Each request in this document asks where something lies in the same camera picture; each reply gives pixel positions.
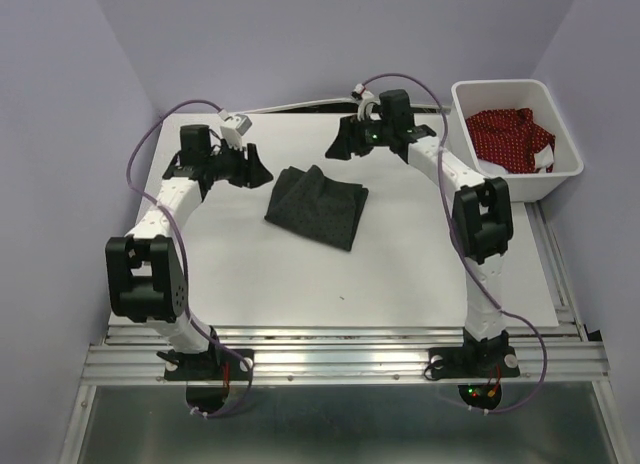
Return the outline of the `dark grey dotted skirt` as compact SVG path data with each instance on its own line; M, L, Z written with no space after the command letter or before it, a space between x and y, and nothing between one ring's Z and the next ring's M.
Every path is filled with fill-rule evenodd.
M264 220L295 235L349 252L369 195L361 184L335 181L316 166L281 171Z

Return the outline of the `red dotted skirt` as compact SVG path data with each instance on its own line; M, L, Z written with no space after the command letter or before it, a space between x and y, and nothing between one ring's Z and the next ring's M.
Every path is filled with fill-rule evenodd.
M539 126L530 108L494 109L478 112L465 120L477 159L498 164L509 174L533 174L534 154L556 137Z

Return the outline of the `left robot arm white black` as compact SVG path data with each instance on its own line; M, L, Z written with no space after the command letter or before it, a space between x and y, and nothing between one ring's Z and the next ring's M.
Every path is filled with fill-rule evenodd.
M105 246L112 312L167 341L169 350L158 356L168 381L220 379L232 357L216 330L190 309L181 230L215 183L255 189L273 179L255 144L244 144L241 132L229 126L221 133L219 142L212 143L209 126L181 127L180 149L150 208L125 236L112 237Z

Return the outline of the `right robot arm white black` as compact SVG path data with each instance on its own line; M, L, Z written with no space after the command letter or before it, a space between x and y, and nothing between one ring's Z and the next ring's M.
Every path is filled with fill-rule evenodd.
M463 342L429 349L425 378L518 375L505 361L514 351L497 302L503 260L514 234L506 181L471 169L447 150L445 136L417 124L406 91L374 95L359 84L351 96L358 110L341 119L326 157L346 161L384 147L425 175L439 189L449 235L465 269Z

